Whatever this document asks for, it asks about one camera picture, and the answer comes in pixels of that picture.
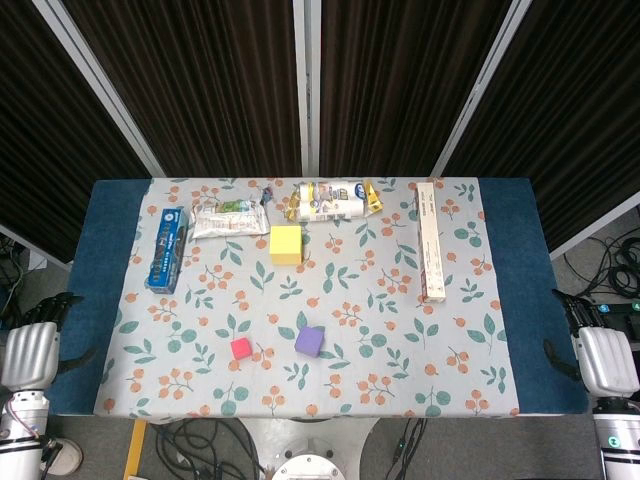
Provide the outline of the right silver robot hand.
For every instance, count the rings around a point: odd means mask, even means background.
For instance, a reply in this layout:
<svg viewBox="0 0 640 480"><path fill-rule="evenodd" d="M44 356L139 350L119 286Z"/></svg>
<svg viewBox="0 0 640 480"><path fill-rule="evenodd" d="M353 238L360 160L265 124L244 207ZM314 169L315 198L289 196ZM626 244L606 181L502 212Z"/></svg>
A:
<svg viewBox="0 0 640 480"><path fill-rule="evenodd" d="M639 304L594 304L552 291L563 305L576 364L563 361L550 340L544 353L556 370L583 383L597 398L630 398L639 391L632 347L639 344Z"/></svg>

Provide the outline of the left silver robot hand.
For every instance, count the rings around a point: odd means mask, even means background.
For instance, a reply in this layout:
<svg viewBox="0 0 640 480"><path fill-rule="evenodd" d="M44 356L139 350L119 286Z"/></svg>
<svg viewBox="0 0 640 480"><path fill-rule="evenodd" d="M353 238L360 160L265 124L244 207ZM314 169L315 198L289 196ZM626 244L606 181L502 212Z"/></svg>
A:
<svg viewBox="0 0 640 480"><path fill-rule="evenodd" d="M60 360L60 335L69 310L84 300L72 292L45 298L9 330L1 385L10 392L44 391L58 374L86 365L96 354L90 347L76 358Z"/></svg>

